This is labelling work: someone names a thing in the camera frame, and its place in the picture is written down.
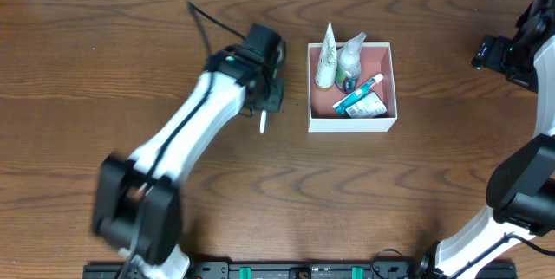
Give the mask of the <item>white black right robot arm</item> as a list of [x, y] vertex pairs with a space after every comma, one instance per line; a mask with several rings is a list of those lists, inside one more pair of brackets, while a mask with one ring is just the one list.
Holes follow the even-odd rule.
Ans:
[[416, 278], [475, 278], [496, 257], [554, 229], [554, 0], [533, 0], [513, 38], [483, 37], [473, 68], [489, 68], [537, 95], [532, 139], [501, 163], [486, 204], [462, 229], [431, 247]]

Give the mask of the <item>green white soap packet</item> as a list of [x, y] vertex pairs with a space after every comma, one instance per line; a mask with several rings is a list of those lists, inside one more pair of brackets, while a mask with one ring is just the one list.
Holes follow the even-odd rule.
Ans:
[[352, 119], [369, 119], [385, 114], [387, 108], [379, 96], [372, 92], [348, 107], [346, 112]]

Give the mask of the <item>clear mouthwash bottle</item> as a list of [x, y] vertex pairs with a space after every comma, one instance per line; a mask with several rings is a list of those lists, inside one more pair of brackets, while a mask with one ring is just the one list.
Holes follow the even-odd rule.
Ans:
[[361, 52], [367, 34], [361, 32], [348, 40], [337, 52], [337, 69], [335, 84], [344, 94], [350, 94], [356, 88], [362, 73]]

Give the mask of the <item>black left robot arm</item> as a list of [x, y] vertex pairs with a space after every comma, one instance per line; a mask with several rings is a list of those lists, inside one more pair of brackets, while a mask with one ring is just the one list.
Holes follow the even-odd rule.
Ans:
[[101, 163], [92, 231], [123, 254], [117, 270], [146, 278], [183, 278], [190, 259], [180, 247], [180, 190], [219, 130], [245, 107], [276, 112], [284, 82], [276, 73], [284, 40], [246, 38], [209, 56], [193, 92], [173, 117], [128, 158]]

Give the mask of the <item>green Colgate toothpaste tube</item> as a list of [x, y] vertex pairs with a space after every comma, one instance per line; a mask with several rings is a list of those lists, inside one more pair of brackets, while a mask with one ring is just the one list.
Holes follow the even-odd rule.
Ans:
[[373, 76], [352, 93], [335, 103], [333, 105], [334, 110], [340, 115], [345, 115], [349, 107], [355, 105], [359, 100], [371, 93], [383, 78], [383, 74]]

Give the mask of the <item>green white toothbrush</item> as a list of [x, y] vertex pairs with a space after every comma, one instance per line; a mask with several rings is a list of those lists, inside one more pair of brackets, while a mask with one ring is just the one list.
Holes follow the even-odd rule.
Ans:
[[264, 134], [264, 132], [265, 132], [266, 122], [267, 122], [267, 111], [262, 110], [261, 115], [260, 115], [260, 125], [259, 125], [259, 132], [261, 134]]

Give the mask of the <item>white shampoo tube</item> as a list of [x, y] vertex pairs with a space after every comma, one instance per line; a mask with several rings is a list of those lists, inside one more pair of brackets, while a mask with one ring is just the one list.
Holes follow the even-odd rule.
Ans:
[[322, 42], [320, 55], [318, 58], [315, 83], [322, 89], [330, 89], [335, 82], [337, 67], [337, 48], [336, 39], [332, 24], [329, 23]]

